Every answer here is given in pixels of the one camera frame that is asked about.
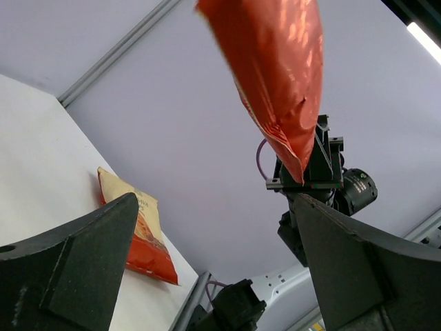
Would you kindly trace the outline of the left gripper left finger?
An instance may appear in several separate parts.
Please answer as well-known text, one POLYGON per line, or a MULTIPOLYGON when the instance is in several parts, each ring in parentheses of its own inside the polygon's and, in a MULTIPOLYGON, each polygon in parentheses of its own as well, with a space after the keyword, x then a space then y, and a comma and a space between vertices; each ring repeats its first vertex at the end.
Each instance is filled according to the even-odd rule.
POLYGON ((1 247, 1 329, 108 330, 138 212, 127 193, 1 247))

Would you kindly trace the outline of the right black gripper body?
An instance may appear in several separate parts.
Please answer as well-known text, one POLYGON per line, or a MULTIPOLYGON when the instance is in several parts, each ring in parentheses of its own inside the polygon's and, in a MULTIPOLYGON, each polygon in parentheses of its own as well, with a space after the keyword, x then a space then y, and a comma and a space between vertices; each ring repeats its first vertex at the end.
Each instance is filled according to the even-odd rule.
POLYGON ((303 173, 304 183, 297 183, 283 165, 276 160, 274 175, 266 180, 266 188, 285 196, 294 193, 311 194, 316 199, 330 200, 337 190, 343 188, 342 137, 316 138, 314 148, 303 173))

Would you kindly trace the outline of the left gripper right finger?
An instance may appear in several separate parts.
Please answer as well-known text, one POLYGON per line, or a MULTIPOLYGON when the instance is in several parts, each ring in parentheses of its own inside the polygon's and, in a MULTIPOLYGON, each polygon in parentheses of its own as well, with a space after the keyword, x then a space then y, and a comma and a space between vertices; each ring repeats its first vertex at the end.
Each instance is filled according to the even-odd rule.
POLYGON ((440 250, 305 195, 293 202, 327 330, 439 330, 440 250))

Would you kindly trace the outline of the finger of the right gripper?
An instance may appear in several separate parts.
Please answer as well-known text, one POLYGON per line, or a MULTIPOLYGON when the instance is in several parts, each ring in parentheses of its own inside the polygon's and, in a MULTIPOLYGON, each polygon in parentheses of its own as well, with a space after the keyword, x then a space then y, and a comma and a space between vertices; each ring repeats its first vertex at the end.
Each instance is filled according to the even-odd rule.
POLYGON ((308 164, 308 175, 313 182, 328 182, 334 179, 328 116, 325 114, 318 116, 314 146, 308 164))

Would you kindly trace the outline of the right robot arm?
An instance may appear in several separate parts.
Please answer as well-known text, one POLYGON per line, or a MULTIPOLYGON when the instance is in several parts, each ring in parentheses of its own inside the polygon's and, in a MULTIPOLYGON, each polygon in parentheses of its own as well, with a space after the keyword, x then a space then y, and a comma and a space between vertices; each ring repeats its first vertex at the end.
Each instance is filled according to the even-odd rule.
MULTIPOLYGON (((342 155, 343 139, 329 137, 328 116, 320 115, 304 184, 294 181, 280 159, 272 177, 265 177, 268 190, 281 193, 289 209, 281 217, 278 235, 301 265, 308 266, 305 249, 294 212, 294 197, 304 193, 325 205, 352 216, 378 197, 374 180, 363 170, 347 169, 342 155)), ((258 320, 284 294, 291 292, 309 272, 296 273, 293 267, 271 274, 222 285, 215 297, 209 297, 212 310, 198 305, 188 330, 256 330, 258 320)))

